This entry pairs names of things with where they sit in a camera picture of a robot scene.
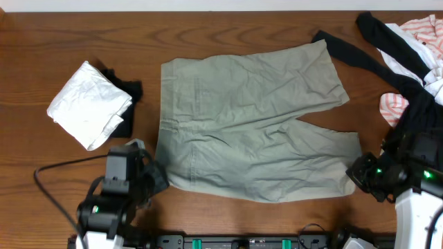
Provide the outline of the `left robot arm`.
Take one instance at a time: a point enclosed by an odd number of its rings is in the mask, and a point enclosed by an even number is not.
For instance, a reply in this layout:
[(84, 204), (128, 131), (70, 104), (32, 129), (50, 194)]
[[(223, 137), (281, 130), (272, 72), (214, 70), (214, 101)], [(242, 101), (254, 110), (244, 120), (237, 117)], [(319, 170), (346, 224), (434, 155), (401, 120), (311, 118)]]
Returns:
[(155, 248), (132, 221), (138, 209), (169, 187), (164, 169), (146, 149), (112, 149), (105, 175), (91, 184), (77, 208), (79, 232), (70, 248)]

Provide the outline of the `khaki green shorts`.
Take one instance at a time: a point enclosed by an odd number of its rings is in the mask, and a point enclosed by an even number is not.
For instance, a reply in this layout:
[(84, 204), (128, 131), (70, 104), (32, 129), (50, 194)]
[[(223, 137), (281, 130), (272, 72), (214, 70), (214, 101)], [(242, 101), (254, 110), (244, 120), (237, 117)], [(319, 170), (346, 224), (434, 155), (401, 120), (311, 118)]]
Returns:
[(156, 160), (181, 190), (261, 203), (342, 197), (359, 136), (302, 121), (349, 100), (324, 40), (161, 67)]

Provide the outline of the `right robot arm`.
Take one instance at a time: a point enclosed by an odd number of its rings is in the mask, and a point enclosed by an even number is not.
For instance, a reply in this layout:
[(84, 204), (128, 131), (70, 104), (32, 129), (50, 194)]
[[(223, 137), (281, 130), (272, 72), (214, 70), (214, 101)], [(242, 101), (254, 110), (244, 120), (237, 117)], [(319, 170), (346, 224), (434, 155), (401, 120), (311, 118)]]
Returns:
[(395, 205), (394, 249), (442, 247), (442, 172), (432, 164), (424, 155), (368, 153), (346, 171), (363, 192)]

